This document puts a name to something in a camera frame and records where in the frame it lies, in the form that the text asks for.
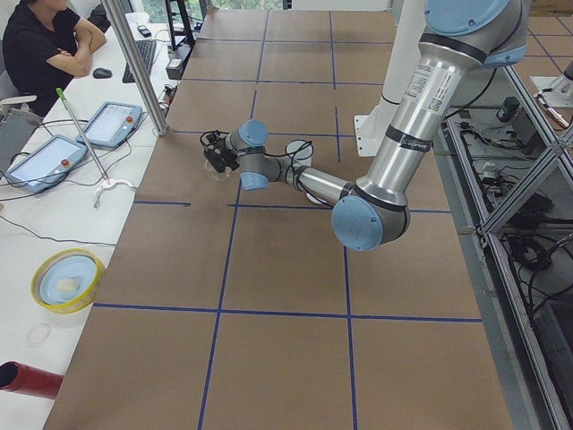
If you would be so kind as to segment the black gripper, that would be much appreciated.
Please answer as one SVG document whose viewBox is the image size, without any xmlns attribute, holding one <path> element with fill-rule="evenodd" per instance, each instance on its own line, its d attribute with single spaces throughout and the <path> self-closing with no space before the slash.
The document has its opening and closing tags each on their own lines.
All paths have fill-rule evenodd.
<svg viewBox="0 0 573 430">
<path fill-rule="evenodd" d="M 218 145 L 210 145 L 210 148 L 203 152 L 206 159 L 205 168 L 208 171 L 223 172 L 224 166 L 228 166 L 232 171 L 239 168 L 237 156 L 226 146 L 225 140 L 218 141 Z"/>
</svg>

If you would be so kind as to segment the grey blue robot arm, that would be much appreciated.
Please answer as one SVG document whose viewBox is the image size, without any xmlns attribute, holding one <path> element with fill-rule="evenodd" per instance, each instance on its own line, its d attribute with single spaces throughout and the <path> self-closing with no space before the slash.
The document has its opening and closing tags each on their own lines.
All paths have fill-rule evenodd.
<svg viewBox="0 0 573 430">
<path fill-rule="evenodd" d="M 462 79 L 478 68 L 520 61 L 527 1 L 427 1 L 421 58 L 366 175 L 347 182 L 306 166 L 289 151 L 269 155 L 266 125 L 251 119 L 230 133 L 204 133 L 203 155 L 219 174 L 238 170 L 245 191 L 283 182 L 332 208 L 331 225 L 349 249 L 370 251 L 400 238 L 410 222 L 406 189 L 432 148 Z"/>
</svg>

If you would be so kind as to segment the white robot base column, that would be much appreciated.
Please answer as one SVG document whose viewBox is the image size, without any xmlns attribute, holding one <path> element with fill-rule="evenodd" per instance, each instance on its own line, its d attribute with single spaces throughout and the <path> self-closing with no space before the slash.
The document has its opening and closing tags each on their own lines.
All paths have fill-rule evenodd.
<svg viewBox="0 0 573 430">
<path fill-rule="evenodd" d="M 426 27 L 423 7 L 424 1 L 420 0 L 392 2 L 391 11 L 398 26 L 380 100 L 368 115 L 354 118 L 359 157 L 373 157 L 377 154 L 385 131 L 419 63 L 421 54 L 418 42 Z"/>
</svg>

